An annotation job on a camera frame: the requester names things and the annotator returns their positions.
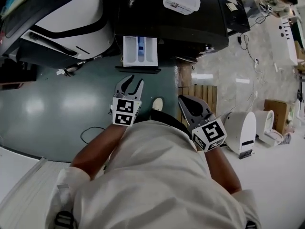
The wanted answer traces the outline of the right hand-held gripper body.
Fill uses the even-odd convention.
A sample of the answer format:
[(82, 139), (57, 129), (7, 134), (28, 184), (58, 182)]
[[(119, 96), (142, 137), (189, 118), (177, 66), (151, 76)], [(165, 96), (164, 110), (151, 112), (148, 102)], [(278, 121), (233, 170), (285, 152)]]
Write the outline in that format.
[(212, 112), (202, 113), (199, 116), (187, 117), (188, 131), (191, 140), (200, 151), (208, 152), (220, 146), (227, 138), (227, 132), (220, 118)]

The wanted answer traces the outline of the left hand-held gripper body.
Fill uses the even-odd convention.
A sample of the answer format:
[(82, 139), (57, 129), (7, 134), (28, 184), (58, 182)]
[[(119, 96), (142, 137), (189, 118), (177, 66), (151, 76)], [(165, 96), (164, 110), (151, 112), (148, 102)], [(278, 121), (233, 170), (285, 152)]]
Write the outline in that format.
[(141, 93), (127, 94), (116, 91), (111, 105), (114, 125), (132, 126), (141, 108)]

